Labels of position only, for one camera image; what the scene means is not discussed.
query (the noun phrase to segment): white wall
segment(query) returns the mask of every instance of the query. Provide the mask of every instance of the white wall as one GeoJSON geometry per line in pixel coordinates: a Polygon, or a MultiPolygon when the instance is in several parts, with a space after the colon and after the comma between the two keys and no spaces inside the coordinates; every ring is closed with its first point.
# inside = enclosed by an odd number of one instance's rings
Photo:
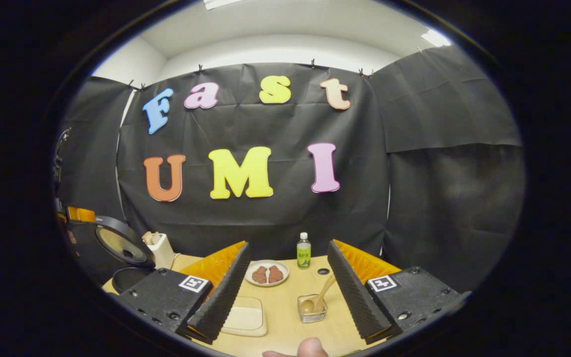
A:
{"type": "Polygon", "coordinates": [[[232,39],[197,48],[169,59],[158,81],[204,68],[238,63],[310,63],[366,74],[399,59],[381,49],[337,38],[311,35],[269,35],[232,39]]]}
{"type": "Polygon", "coordinates": [[[167,58],[141,37],[136,37],[114,52],[92,75],[128,84],[157,82],[167,58]]]}

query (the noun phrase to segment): foam letter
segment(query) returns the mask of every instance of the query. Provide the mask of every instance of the foam letter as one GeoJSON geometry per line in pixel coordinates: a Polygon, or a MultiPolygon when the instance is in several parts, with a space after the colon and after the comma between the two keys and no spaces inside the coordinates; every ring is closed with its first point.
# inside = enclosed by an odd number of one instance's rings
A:
{"type": "Polygon", "coordinates": [[[160,186],[160,165],[162,158],[147,158],[143,162],[145,174],[147,175],[147,191],[156,201],[175,201],[182,193],[182,163],[186,160],[184,155],[168,156],[167,162],[171,166],[171,187],[164,190],[160,186]]]}
{"type": "Polygon", "coordinates": [[[169,112],[170,106],[167,98],[171,95],[173,95],[173,90],[167,88],[143,106],[142,110],[147,112],[147,117],[149,118],[150,134],[155,133],[157,129],[162,128],[166,124],[167,117],[163,116],[161,112],[169,112]]]}
{"type": "Polygon", "coordinates": [[[209,82],[197,84],[191,90],[192,95],[184,99],[184,106],[189,109],[201,107],[202,109],[213,108],[217,104],[217,91],[220,86],[217,83],[209,82]]]}
{"type": "Polygon", "coordinates": [[[314,160],[315,182],[312,192],[333,192],[341,186],[334,179],[334,167],[332,164],[332,152],[336,150],[334,144],[317,143],[308,146],[308,151],[314,160]]]}
{"type": "Polygon", "coordinates": [[[327,102],[332,108],[344,111],[351,106],[349,100],[343,100],[343,91],[347,91],[347,86],[341,84],[338,79],[332,78],[321,82],[321,88],[326,89],[327,102]]]}
{"type": "Polygon", "coordinates": [[[263,146],[252,147],[244,158],[240,167],[235,158],[227,149],[211,151],[208,158],[213,160],[213,177],[215,183],[211,191],[211,198],[225,199],[230,197],[226,189],[226,182],[235,196],[240,197],[244,192],[246,181],[248,197],[270,197],[272,188],[268,185],[268,156],[272,151],[263,146]]]}
{"type": "Polygon", "coordinates": [[[287,88],[290,86],[290,79],[285,75],[268,75],[261,80],[261,89],[259,99],[266,104],[285,103],[292,92],[287,88]]]}

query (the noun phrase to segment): blue letter f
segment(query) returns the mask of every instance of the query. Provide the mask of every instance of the blue letter f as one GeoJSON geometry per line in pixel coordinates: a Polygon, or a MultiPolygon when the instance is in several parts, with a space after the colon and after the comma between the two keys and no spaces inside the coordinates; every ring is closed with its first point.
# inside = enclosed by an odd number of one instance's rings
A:
{"type": "Polygon", "coordinates": [[[155,133],[157,129],[162,128],[166,124],[167,118],[161,113],[168,113],[170,107],[167,98],[172,94],[173,90],[167,88],[143,106],[142,110],[147,112],[147,117],[149,118],[150,134],[155,133]]]}

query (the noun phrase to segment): table surface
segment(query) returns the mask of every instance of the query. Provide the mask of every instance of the table surface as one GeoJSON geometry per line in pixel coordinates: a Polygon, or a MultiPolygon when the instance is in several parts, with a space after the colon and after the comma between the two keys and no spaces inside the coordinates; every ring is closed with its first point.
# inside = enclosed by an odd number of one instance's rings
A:
{"type": "MultiPolygon", "coordinates": [[[[179,271],[200,259],[190,255],[178,255],[171,269],[179,271]]],[[[308,337],[318,337],[328,355],[338,357],[356,350],[364,350],[385,340],[371,345],[365,344],[356,330],[337,283],[327,290],[325,296],[326,317],[315,323],[301,323],[297,310],[297,297],[318,294],[329,274],[321,275],[317,271],[320,268],[327,268],[331,273],[332,269],[327,262],[327,256],[313,257],[310,268],[305,270],[297,267],[296,259],[279,260],[279,262],[285,264],[290,271],[285,282],[274,287],[258,287],[244,279],[237,294],[237,296],[258,298],[261,301],[268,325],[268,333],[265,336],[246,337],[220,333],[213,341],[213,345],[200,341],[194,343],[240,357],[260,357],[263,351],[269,350],[295,356],[301,341],[308,337]]],[[[103,286],[103,289],[115,293],[111,280],[103,286]]]]}

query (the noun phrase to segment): finger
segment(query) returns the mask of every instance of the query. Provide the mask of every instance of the finger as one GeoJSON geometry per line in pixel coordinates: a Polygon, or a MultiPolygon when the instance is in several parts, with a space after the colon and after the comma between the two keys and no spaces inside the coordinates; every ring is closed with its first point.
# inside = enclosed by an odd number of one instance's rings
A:
{"type": "Polygon", "coordinates": [[[275,352],[275,351],[265,351],[261,354],[263,357],[296,357],[290,355],[284,355],[283,353],[275,352]]]}
{"type": "Polygon", "coordinates": [[[321,341],[317,337],[305,339],[299,345],[296,351],[296,357],[328,357],[327,352],[323,349],[321,341]]]}

